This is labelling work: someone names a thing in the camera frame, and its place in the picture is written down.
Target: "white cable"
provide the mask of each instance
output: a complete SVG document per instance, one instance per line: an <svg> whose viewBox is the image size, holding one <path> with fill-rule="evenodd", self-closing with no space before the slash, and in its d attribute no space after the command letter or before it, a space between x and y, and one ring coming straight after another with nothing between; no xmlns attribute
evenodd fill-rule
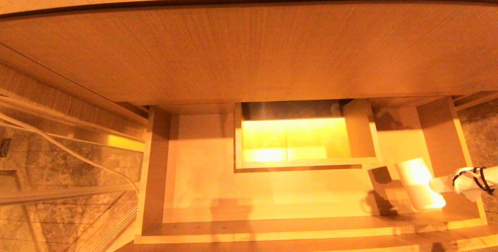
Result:
<svg viewBox="0 0 498 252"><path fill-rule="evenodd" d="M137 194L137 196L139 195L139 189L137 188L137 186L135 185L135 183L130 179L128 178L128 176L122 174L121 172L119 171L115 171L114 169L111 169L111 168L108 168L108 167L105 167L103 165L100 165L96 162L92 162L91 160L85 158L84 156L76 153L75 151L67 148L66 146L64 146L62 143L60 143L59 141L57 141L56 139L54 139L53 137L51 137L50 135L46 134L43 130L40 130L39 128L36 128L34 126L31 126L30 124L27 124L27 123L24 123L22 121L19 121L17 119L14 119L12 117L9 117L5 114L3 114L2 112L0 112L0 119L4 119L5 121L9 121L13 124L16 124L18 126L21 126L27 130L30 130L34 133L38 133L39 135L41 135L42 137L44 137L45 139L47 139L48 141L52 142L53 144L57 145L60 149L63 149L64 151L68 152L69 154L75 156L76 158L86 162L87 164L91 164L93 165L94 167L98 167L98 168L101 168L103 170L107 170L107 171L110 171L110 172L113 172L114 174L117 174L121 177L123 177L124 179L126 179L131 185L133 185L133 188L135 189L135 193Z"/></svg>

